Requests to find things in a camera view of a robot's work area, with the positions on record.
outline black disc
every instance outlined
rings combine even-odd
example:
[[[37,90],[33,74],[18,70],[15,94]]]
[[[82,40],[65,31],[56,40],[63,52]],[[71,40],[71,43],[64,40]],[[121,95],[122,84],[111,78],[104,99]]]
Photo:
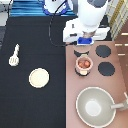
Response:
[[[115,72],[114,66],[109,62],[102,62],[98,66],[100,74],[103,76],[112,76]]]
[[[106,45],[99,45],[96,48],[96,54],[100,57],[106,58],[111,54],[111,49]]]

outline white plate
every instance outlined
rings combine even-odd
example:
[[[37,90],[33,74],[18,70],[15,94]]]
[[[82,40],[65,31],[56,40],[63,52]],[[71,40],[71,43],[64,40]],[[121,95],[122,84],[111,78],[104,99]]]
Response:
[[[38,68],[29,75],[29,82],[35,88],[44,87],[49,81],[49,74],[45,69]]]

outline spoon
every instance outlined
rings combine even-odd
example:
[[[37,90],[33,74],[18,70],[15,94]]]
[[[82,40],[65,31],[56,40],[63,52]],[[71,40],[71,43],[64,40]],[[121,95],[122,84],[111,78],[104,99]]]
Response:
[[[15,51],[14,51],[13,56],[11,56],[10,59],[9,59],[9,64],[11,66],[17,66],[18,63],[19,63],[19,58],[17,57],[18,56],[18,51],[19,51],[19,45],[17,44],[16,47],[15,47]]]

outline black cable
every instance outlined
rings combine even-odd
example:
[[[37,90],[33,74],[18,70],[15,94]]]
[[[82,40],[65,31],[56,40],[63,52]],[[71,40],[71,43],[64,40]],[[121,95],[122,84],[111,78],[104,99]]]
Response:
[[[68,46],[68,45],[74,44],[74,42],[72,42],[72,43],[65,44],[65,45],[56,45],[56,44],[54,44],[54,43],[52,42],[52,39],[51,39],[51,26],[52,26],[53,19],[54,19],[55,15],[56,15],[57,11],[59,10],[59,8],[60,8],[61,6],[63,6],[63,4],[65,4],[66,2],[67,2],[67,0],[65,0],[65,1],[56,9],[55,13],[53,14],[53,16],[52,16],[52,18],[51,18],[50,24],[49,24],[49,39],[50,39],[51,44],[54,45],[54,46],[56,46],[56,47],[66,47],[66,46]]]
[[[10,10],[9,7],[10,7],[11,2],[12,2],[12,0],[10,0],[9,5],[8,5],[8,11],[7,11],[7,13],[8,13],[8,18],[9,18],[9,10]]]

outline white bowl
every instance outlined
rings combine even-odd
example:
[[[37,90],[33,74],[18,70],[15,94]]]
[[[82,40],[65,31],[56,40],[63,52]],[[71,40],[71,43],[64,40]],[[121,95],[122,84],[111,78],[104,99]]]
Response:
[[[78,95],[76,109],[84,123],[102,128],[114,120],[116,109],[111,109],[113,104],[114,100],[108,92],[99,87],[88,87]]]

